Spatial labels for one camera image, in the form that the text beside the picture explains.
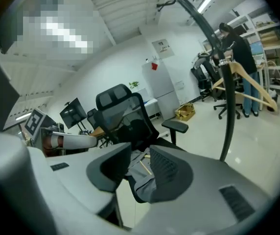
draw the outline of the clothes hanger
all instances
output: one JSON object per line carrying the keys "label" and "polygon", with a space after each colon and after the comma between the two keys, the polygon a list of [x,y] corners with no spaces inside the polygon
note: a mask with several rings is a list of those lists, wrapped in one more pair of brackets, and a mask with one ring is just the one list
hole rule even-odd
{"label": "clothes hanger", "polygon": [[[253,85],[254,88],[256,88],[258,90],[258,92],[263,96],[263,98],[266,99],[267,102],[265,102],[265,101],[263,101],[261,99],[255,98],[253,96],[240,93],[240,92],[235,92],[236,94],[243,95],[244,97],[247,97],[247,98],[249,98],[251,100],[254,100],[254,101],[259,102],[261,104],[267,105],[267,106],[273,108],[275,112],[278,112],[277,103],[272,99],[272,97],[267,93],[267,91],[264,90],[264,88],[262,86],[260,86],[255,80],[253,80],[247,74],[247,72],[244,70],[244,68],[242,67],[241,64],[239,64],[237,62],[230,62],[229,66],[230,66],[230,69],[232,71],[232,74],[233,73],[238,73],[240,76],[245,78],[251,85]],[[219,90],[225,91],[225,88],[218,86],[222,82],[223,82],[223,78],[219,79],[215,84],[213,84],[212,89],[219,89]]]}

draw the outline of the refrigerator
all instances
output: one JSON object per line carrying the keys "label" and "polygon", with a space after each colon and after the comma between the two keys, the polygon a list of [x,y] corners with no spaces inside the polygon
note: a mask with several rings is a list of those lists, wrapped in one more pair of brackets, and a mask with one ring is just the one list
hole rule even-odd
{"label": "refrigerator", "polygon": [[180,106],[179,100],[165,63],[161,59],[153,63],[158,65],[157,69],[152,69],[152,62],[148,62],[142,66],[142,74],[152,96],[158,101],[163,119],[168,120],[175,116],[175,110]]}

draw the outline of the floor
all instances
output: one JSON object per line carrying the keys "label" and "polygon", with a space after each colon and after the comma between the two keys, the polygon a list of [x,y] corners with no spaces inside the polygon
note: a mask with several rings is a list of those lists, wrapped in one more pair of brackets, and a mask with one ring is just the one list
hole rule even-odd
{"label": "floor", "polygon": [[[185,134],[177,134],[177,145],[190,153],[219,159],[226,130],[226,113],[218,119],[219,109],[213,106],[222,104],[208,97],[204,102],[193,105],[196,114],[186,122],[189,129]],[[226,157],[229,166],[260,186],[271,197],[280,191],[280,96],[279,113],[273,114],[266,107],[259,117],[252,114],[235,120],[233,139]],[[160,133],[167,131],[161,126],[162,120],[153,121]],[[127,181],[117,189],[118,204],[124,226],[133,228],[150,208],[150,204],[137,203]]]}

